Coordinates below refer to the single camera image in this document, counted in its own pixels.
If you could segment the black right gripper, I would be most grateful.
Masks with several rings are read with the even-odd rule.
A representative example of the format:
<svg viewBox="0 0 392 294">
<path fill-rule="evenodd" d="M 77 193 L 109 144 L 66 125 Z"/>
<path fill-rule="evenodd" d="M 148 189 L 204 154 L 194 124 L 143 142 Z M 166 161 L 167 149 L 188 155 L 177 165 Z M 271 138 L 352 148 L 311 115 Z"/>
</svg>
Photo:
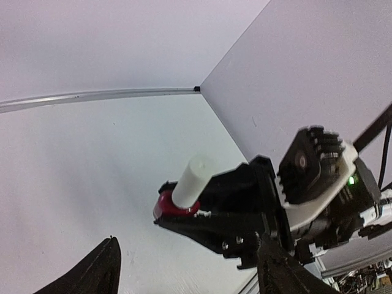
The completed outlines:
<svg viewBox="0 0 392 294">
<path fill-rule="evenodd" d="M 198 211 L 249 213 L 163 215 L 154 224 L 186 236 L 224 258 L 253 255 L 258 248 L 258 237 L 267 233 L 300 264 L 314 263 L 310 245 L 331 226 L 331 221 L 321 214 L 309 224 L 292 230 L 275 179 L 271 160 L 257 156 L 249 164 L 213 176 L 197 200 Z M 173 191 L 176 184 L 166 182 L 159 193 Z"/>
</svg>

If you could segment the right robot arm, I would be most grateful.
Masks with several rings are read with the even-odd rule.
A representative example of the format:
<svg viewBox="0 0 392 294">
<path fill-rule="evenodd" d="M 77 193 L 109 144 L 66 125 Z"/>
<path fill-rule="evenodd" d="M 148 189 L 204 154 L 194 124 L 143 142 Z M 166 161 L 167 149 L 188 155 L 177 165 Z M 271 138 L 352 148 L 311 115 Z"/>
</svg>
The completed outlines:
<svg viewBox="0 0 392 294">
<path fill-rule="evenodd" d="M 311 244 L 332 249 L 347 244 L 355 232 L 375 238 L 391 228 L 375 223 L 385 215 L 390 200 L 362 160 L 357 159 L 355 166 L 346 186 L 306 224 L 289 219 L 290 208 L 281 205 L 272 163 L 263 156 L 212 177 L 190 208 L 175 206 L 176 183 L 163 184 L 153 209 L 154 222 L 226 259 L 239 258 L 242 270 L 257 266 L 258 238 L 264 233 L 307 264 L 313 261 Z"/>
</svg>

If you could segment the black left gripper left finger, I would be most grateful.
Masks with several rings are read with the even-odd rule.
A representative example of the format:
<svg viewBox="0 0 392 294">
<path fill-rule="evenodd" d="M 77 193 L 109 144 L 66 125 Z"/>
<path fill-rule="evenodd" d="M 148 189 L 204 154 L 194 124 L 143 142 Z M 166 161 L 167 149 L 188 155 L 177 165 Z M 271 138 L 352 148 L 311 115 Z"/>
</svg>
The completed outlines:
<svg viewBox="0 0 392 294">
<path fill-rule="evenodd" d="M 44 286 L 37 293 L 116 294 L 121 274 L 121 249 L 114 236 L 105 238 L 66 274 Z"/>
</svg>

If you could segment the white nail polish cap brush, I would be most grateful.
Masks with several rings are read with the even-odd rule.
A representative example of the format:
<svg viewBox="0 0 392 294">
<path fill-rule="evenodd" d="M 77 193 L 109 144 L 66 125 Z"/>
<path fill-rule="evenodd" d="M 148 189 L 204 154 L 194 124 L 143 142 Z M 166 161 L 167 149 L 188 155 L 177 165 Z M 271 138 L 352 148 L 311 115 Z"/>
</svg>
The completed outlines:
<svg viewBox="0 0 392 294">
<path fill-rule="evenodd" d="M 193 207 L 216 172 L 212 158 L 204 154 L 192 157 L 173 190 L 173 204 L 180 209 Z"/>
</svg>

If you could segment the red nail polish bottle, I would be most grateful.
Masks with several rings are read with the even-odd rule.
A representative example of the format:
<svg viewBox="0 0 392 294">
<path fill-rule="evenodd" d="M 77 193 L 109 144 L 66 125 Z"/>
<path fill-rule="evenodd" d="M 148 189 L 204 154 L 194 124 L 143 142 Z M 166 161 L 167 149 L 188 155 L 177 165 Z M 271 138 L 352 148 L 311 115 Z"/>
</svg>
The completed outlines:
<svg viewBox="0 0 392 294">
<path fill-rule="evenodd" d="M 159 193 L 157 202 L 153 208 L 153 217 L 158 219 L 162 216 L 193 216 L 200 209 L 200 202 L 196 201 L 190 208 L 179 208 L 172 200 L 172 190 Z"/>
</svg>

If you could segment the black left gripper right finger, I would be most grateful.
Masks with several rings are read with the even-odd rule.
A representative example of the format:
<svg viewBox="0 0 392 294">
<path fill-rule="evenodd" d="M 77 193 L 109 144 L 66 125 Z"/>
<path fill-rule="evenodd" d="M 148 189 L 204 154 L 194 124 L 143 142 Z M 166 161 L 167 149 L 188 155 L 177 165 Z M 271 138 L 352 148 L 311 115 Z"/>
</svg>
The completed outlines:
<svg viewBox="0 0 392 294">
<path fill-rule="evenodd" d="M 257 239 L 257 275 L 260 293 L 338 293 L 304 268 L 268 234 L 264 233 Z"/>
</svg>

